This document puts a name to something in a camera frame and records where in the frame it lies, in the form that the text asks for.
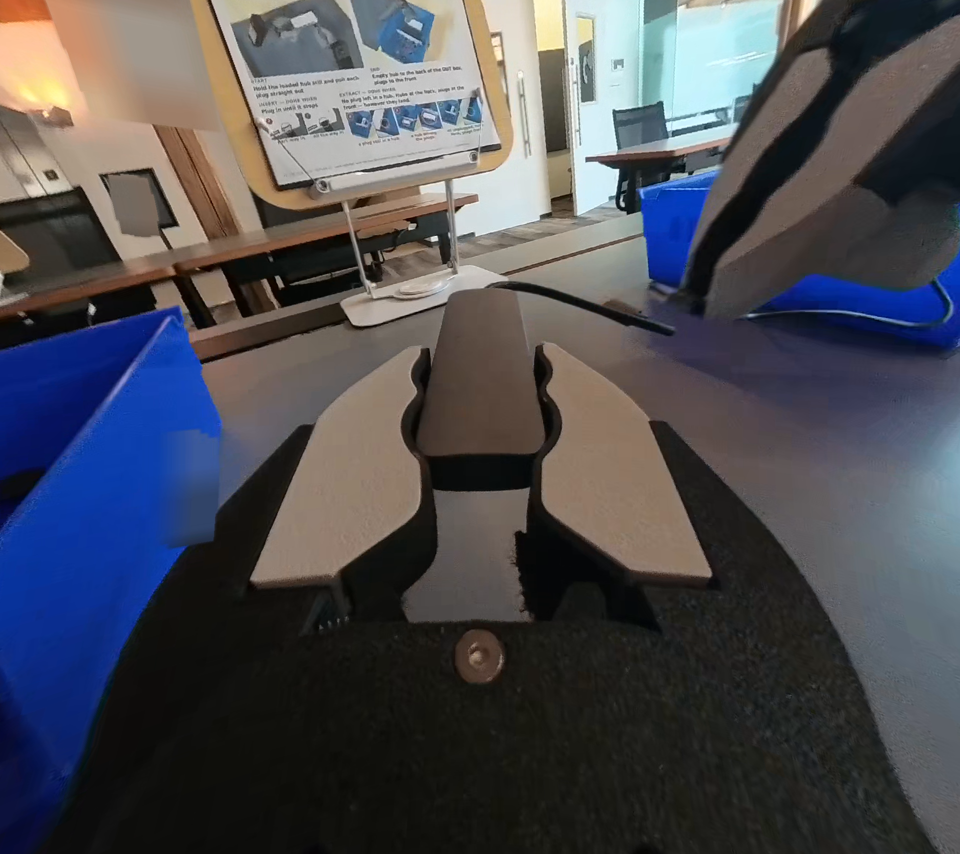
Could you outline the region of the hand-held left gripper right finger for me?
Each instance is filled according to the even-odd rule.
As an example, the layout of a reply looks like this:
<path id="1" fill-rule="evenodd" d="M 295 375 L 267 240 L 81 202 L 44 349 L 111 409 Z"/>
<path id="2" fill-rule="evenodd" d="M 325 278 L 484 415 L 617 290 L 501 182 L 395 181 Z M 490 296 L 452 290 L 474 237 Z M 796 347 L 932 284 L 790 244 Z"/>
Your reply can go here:
<path id="1" fill-rule="evenodd" d="M 535 352 L 546 436 L 534 459 L 534 517 L 630 582 L 708 585 L 711 564 L 650 417 L 558 344 Z"/>

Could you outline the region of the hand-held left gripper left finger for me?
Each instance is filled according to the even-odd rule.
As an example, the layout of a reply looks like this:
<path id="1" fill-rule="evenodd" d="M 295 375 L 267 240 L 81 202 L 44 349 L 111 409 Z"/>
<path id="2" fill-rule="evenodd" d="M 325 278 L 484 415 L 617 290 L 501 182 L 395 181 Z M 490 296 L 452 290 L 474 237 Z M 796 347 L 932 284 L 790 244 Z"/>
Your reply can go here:
<path id="1" fill-rule="evenodd" d="M 429 364 L 428 349 L 405 348 L 319 415 L 251 586 L 356 590 L 372 572 L 404 591 L 426 572 L 437 551 L 436 509 L 414 433 Z"/>

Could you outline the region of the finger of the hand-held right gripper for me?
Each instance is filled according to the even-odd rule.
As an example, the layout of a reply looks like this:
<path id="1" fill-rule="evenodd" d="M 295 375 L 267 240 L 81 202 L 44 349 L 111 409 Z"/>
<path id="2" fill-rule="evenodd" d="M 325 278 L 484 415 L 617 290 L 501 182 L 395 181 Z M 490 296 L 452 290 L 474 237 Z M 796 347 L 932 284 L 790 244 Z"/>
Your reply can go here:
<path id="1" fill-rule="evenodd" d="M 832 74 L 822 134 L 721 256 L 706 317 L 745 317 L 810 275 L 914 290 L 957 256 L 958 26 Z"/>
<path id="2" fill-rule="evenodd" d="M 768 79 L 727 149 L 710 189 L 680 286 L 679 299 L 706 307 L 721 256 L 740 240 L 763 205 L 798 171 L 822 134 L 818 98 L 830 89 L 832 58 L 821 46 L 783 59 L 783 72 Z"/>

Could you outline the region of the blue plastic bin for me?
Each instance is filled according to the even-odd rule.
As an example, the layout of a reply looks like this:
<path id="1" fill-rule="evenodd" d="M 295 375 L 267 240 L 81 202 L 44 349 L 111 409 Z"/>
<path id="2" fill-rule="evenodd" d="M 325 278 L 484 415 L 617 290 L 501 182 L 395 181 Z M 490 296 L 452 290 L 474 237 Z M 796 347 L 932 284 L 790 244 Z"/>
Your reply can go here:
<path id="1" fill-rule="evenodd" d="M 1 850 L 31 852 L 141 612 L 213 536 L 222 421 L 177 308 L 3 349 L 1 381 Z"/>
<path id="2" fill-rule="evenodd" d="M 707 195 L 718 171 L 666 181 L 640 190 L 640 211 L 651 282 L 677 289 Z M 813 320 L 950 352 L 959 345 L 959 260 L 939 274 L 940 288 L 893 292 L 810 275 L 758 309 L 774 319 Z"/>

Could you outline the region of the long office desk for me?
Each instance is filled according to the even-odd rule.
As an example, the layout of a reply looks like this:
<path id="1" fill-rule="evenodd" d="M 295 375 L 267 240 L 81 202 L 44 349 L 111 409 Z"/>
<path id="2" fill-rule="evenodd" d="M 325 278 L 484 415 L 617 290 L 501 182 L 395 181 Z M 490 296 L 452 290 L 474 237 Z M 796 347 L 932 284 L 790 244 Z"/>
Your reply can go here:
<path id="1" fill-rule="evenodd" d="M 634 214 L 641 209 L 643 187 L 659 184 L 673 174 L 695 174 L 719 166 L 737 130 L 738 124 L 706 128 L 588 156 L 585 160 L 617 172 L 616 206 L 626 214 Z"/>

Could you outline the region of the black office chair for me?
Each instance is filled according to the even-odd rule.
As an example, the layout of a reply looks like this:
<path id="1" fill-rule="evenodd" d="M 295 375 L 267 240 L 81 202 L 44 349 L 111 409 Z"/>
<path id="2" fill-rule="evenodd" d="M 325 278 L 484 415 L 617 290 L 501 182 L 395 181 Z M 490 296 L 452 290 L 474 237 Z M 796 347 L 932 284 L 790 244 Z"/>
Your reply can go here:
<path id="1" fill-rule="evenodd" d="M 83 189 L 1 204 L 1 229 L 30 258 L 36 276 L 122 260 Z"/>
<path id="2" fill-rule="evenodd" d="M 618 152 L 634 149 L 669 137 L 664 101 L 611 111 Z"/>

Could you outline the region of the dark office desk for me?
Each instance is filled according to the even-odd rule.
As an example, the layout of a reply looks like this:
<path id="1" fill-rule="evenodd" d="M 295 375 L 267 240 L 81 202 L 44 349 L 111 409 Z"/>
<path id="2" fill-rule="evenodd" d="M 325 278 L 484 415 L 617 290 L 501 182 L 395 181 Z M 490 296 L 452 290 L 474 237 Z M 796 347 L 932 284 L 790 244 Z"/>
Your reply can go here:
<path id="1" fill-rule="evenodd" d="M 441 192 L 393 193 L 361 203 L 352 212 L 355 241 L 345 214 L 331 207 L 318 216 L 182 248 L 173 252 L 173 281 L 200 328 L 213 325 L 197 278 L 220 273 L 241 318 L 340 294 L 383 278 L 383 254 L 437 239 L 442 265 L 459 250 L 456 214 L 477 200 L 456 194 L 452 207 Z"/>
<path id="2" fill-rule="evenodd" d="M 196 327 L 214 326 L 210 308 L 191 276 L 178 273 L 176 260 L 171 252 L 158 253 L 15 285 L 2 296 L 1 347 L 152 313 L 158 307 L 153 287 L 165 282 L 174 283 Z"/>

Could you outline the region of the instruction sign on stand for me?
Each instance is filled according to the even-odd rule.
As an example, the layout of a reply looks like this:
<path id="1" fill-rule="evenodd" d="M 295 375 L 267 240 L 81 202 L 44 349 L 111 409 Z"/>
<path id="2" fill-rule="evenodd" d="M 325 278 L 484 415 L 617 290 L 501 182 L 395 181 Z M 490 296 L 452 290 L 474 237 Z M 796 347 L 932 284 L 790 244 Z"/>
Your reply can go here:
<path id="1" fill-rule="evenodd" d="M 363 294 L 343 305 L 374 327 L 498 283 L 460 267 L 454 182 L 509 155 L 513 135 L 479 0 L 194 0 L 223 127 L 251 190 L 274 205 L 306 189 L 336 207 Z M 223 72 L 222 78 L 213 77 Z M 377 285 L 366 275 L 356 200 L 442 185 L 443 267 Z"/>

